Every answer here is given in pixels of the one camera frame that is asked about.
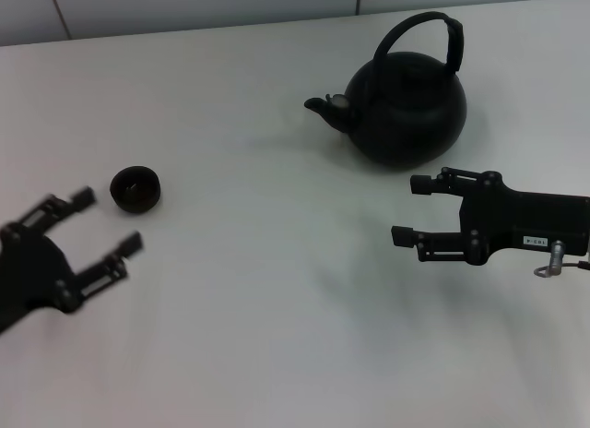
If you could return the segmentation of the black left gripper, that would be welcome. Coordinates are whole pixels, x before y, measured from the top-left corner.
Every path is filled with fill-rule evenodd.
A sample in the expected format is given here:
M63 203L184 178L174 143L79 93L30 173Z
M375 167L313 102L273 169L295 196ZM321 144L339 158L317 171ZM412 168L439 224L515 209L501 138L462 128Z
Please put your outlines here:
M64 314L128 277L125 260L143 250L134 232L99 262L74 275L63 251L39 231L82 213L97 202L94 190L83 187L63 200L48 195L20 219L1 230L1 330L29 313L52 308Z

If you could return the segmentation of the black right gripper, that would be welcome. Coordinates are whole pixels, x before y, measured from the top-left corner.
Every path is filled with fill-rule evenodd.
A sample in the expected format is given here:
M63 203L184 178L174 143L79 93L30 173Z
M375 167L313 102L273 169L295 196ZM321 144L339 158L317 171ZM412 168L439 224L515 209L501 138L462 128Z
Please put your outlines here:
M461 232L420 232L393 226L393 243L415 247L420 262L462 261L486 264L503 249L550 252L559 241L564 253L584 256L589 246L589 199L516 191L497 172L443 167L434 177L412 175L413 195L446 194L463 198Z

